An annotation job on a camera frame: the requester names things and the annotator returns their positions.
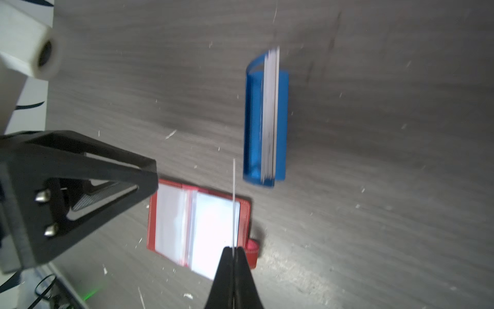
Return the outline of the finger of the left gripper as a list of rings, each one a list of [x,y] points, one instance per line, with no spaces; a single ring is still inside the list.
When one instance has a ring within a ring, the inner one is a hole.
[[[1,269],[50,262],[152,196],[156,161],[74,131],[1,137]]]

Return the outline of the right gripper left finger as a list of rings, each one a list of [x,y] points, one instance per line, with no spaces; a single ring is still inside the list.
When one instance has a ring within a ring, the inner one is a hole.
[[[234,307],[234,249],[225,247],[205,304],[205,309]]]

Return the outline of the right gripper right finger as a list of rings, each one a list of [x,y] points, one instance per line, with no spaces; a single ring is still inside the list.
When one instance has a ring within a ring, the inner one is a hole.
[[[233,308],[264,309],[243,248],[235,248],[233,263]]]

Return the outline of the red card holder wallet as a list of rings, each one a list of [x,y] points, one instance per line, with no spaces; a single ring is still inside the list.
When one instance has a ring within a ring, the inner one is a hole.
[[[257,266],[260,245],[250,237],[252,204],[235,197],[237,245]],[[150,198],[147,248],[176,265],[213,279],[225,247],[232,246],[232,195],[205,187],[158,181]]]

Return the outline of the white VIP credit card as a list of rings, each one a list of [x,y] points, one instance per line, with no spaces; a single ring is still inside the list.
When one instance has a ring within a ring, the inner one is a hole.
[[[237,220],[236,220],[236,201],[235,201],[235,190],[236,190],[236,160],[232,159],[232,250],[233,255],[235,255],[235,248],[237,245]]]

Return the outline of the blue card stand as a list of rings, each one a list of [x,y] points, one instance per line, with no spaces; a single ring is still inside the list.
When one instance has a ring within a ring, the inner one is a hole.
[[[280,69],[280,48],[246,68],[243,179],[273,187],[285,180],[289,73]]]

